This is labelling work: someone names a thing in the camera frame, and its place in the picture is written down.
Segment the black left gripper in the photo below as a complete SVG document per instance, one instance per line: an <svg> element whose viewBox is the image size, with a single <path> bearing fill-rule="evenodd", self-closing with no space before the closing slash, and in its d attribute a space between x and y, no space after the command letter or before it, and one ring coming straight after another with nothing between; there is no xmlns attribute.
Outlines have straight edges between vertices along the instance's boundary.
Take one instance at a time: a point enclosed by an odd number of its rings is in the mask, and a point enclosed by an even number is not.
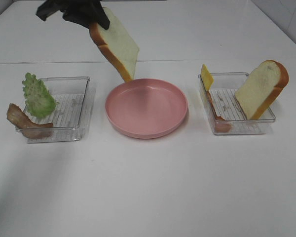
<svg viewBox="0 0 296 237"><path fill-rule="evenodd" d="M46 0L37 8L36 16L42 21L60 11L65 21L70 21L86 28L91 23L99 23L108 30L110 21L101 7L99 0Z"/></svg>

